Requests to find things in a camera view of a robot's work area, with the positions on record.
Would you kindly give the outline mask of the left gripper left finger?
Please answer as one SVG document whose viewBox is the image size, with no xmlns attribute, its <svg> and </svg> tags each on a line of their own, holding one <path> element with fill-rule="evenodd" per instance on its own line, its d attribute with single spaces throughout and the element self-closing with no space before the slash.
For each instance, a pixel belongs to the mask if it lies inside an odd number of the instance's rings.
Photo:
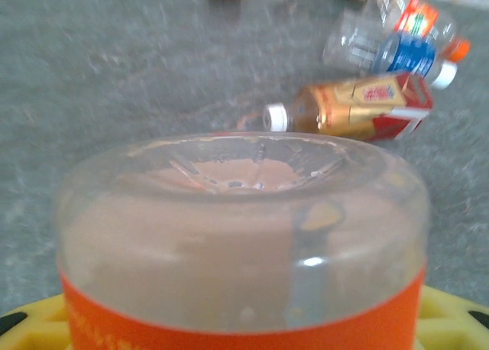
<svg viewBox="0 0 489 350">
<path fill-rule="evenodd" d="M 1 350 L 71 349 L 63 294 L 2 315 L 0 347 Z"/>
</svg>

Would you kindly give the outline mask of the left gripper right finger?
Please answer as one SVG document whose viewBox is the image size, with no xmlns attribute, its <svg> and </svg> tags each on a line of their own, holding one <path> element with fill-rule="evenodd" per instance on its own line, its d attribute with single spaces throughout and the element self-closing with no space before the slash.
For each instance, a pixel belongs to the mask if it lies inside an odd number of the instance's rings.
<svg viewBox="0 0 489 350">
<path fill-rule="evenodd" d="M 488 350 L 488 308 L 424 286 L 414 348 Z"/>
</svg>

